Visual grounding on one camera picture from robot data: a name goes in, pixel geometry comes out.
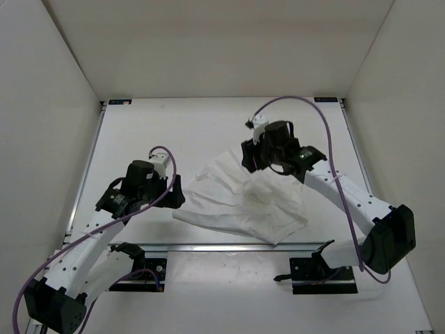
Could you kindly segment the white skirt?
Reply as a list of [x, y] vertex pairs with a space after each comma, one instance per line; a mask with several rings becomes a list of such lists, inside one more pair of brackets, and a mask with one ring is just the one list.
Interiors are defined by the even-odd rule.
[[278, 244], [308, 223], [302, 184], [270, 169], [249, 173], [241, 151], [230, 148], [208, 160], [184, 189], [173, 218], [208, 230]]

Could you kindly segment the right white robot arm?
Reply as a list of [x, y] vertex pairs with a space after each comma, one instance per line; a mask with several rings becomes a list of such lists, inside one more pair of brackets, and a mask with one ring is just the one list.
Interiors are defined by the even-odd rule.
[[317, 191], [352, 219], [364, 235], [349, 242], [325, 242], [312, 253], [311, 269], [329, 278], [340, 267], [363, 264], [366, 271], [389, 273], [416, 246], [414, 214], [394, 207], [360, 189], [333, 169], [330, 160], [312, 146], [301, 146], [288, 121], [254, 118], [246, 122], [252, 138], [242, 142], [242, 165], [250, 173], [279, 166], [277, 174], [293, 176]]

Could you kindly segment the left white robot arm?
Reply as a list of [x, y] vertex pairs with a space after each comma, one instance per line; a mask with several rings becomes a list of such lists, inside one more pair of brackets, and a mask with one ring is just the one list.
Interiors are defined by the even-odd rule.
[[32, 319], [57, 333], [75, 333], [102, 292], [125, 276], [149, 270], [140, 246], [110, 242], [133, 216], [184, 204], [181, 177], [176, 172], [167, 177], [168, 166], [177, 166], [171, 155], [151, 153], [147, 161], [132, 161], [126, 175], [109, 184], [95, 210], [109, 213], [112, 221], [87, 223], [81, 237], [49, 259], [43, 277], [25, 284], [22, 297]]

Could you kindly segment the right blue corner label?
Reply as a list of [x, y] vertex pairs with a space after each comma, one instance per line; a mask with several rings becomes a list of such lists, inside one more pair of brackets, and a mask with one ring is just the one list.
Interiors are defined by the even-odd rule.
[[314, 97], [315, 103], [337, 103], [336, 97]]

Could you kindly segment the blue corner label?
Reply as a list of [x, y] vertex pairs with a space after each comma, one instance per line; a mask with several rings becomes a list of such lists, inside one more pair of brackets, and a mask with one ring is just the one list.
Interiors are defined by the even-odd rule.
[[337, 103], [336, 97], [314, 97], [315, 103]]
[[110, 99], [108, 105], [130, 105], [132, 99]]

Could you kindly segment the left blue corner label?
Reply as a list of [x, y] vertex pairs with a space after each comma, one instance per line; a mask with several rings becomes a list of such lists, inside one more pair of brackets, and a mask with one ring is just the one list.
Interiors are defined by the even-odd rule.
[[108, 105], [130, 105], [132, 99], [110, 99]]

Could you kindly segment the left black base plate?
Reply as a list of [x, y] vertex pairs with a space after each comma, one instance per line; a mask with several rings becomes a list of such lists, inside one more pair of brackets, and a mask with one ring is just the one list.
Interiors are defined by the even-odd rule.
[[167, 253], [146, 253], [142, 262], [135, 261], [130, 276], [116, 282], [110, 292], [154, 292], [165, 290]]

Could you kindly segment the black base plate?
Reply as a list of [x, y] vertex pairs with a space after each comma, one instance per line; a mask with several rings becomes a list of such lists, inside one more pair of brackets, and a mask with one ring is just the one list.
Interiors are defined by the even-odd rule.
[[358, 293], [351, 267], [325, 270], [310, 257], [291, 257], [289, 264], [294, 295]]
[[165, 290], [167, 253], [146, 253], [142, 262], [135, 261], [130, 276], [116, 282], [110, 292], [154, 292]]

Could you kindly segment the aluminium front rail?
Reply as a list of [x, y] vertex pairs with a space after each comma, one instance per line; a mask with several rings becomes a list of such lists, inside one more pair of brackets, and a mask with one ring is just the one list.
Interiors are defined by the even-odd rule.
[[322, 243], [270, 244], [140, 244], [149, 253], [191, 252], [191, 253], [241, 253], [241, 252], [312, 252]]

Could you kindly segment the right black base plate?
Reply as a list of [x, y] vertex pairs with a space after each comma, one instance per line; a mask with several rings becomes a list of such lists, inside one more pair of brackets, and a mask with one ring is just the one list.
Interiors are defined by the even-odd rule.
[[289, 264], [294, 295], [358, 293], [351, 267], [325, 270], [310, 257], [291, 257]]

